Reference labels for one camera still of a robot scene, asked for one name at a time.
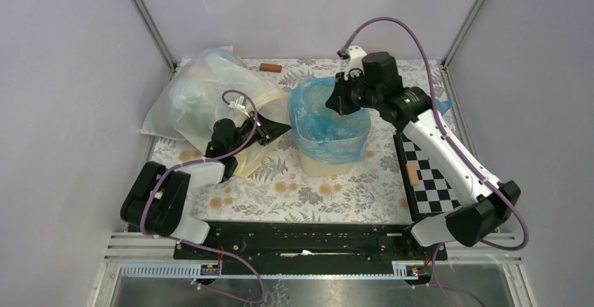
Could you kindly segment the blue plastic trash bag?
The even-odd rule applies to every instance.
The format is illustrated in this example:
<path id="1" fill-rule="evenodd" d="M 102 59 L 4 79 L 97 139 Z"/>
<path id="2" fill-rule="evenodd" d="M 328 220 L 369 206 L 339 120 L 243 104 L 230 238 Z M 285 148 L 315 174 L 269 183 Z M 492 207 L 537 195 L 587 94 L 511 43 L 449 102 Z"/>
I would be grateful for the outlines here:
<path id="1" fill-rule="evenodd" d="M 309 79 L 289 94 L 291 134 L 301 153 L 329 164 L 356 163 L 364 157 L 371 130 L 369 110 L 341 116 L 326 107 L 333 77 Z"/>

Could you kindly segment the large translucent white bag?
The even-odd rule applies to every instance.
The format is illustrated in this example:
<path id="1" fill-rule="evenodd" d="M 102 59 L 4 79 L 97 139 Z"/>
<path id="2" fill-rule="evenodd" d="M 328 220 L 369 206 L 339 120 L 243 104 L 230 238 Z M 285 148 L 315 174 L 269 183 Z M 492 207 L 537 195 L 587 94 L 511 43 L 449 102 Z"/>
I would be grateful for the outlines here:
<path id="1" fill-rule="evenodd" d="M 229 118 L 242 125 L 247 119 L 229 107 L 235 100 L 244 100 L 249 113 L 289 124 L 288 93 L 250 70 L 243 60 L 226 49 L 210 48 L 173 76 L 148 111 L 141 133 L 187 141 L 205 154 L 215 122 Z M 239 169 L 233 175 L 248 177 L 259 168 L 278 139 L 239 153 Z"/>

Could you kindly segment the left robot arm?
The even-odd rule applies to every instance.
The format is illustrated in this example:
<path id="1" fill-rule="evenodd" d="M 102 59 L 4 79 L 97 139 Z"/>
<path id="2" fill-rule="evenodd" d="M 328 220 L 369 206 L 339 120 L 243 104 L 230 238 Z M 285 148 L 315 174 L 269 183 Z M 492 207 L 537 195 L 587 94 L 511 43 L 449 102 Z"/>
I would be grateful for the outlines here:
<path id="1" fill-rule="evenodd" d="M 171 168 L 149 161 L 144 164 L 120 209 L 120 218 L 147 235 L 190 242 L 202 259 L 213 256 L 217 240 L 210 226 L 184 212 L 188 191 L 220 184 L 239 169 L 238 155 L 252 146 L 267 146 L 290 130 L 290 125 L 250 113 L 242 125 L 229 118 L 214 123 L 202 158 Z"/>

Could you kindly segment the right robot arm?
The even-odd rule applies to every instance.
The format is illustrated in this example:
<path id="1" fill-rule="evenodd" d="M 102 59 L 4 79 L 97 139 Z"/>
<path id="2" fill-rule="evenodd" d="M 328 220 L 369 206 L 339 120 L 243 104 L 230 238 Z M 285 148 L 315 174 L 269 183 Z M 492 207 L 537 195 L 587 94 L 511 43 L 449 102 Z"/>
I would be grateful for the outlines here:
<path id="1" fill-rule="evenodd" d="M 387 52 L 368 54 L 358 46 L 339 51 L 347 60 L 336 74 L 326 107 L 341 116 L 374 109 L 421 148 L 452 187 L 460 206 L 450 212 L 421 219 L 408 227 L 401 241 L 403 253 L 419 259 L 429 246 L 457 241 L 473 247 L 503 224 L 520 197 L 514 181 L 502 182 L 484 168 L 445 127 L 432 100 L 419 87 L 403 86 L 396 60 Z"/>

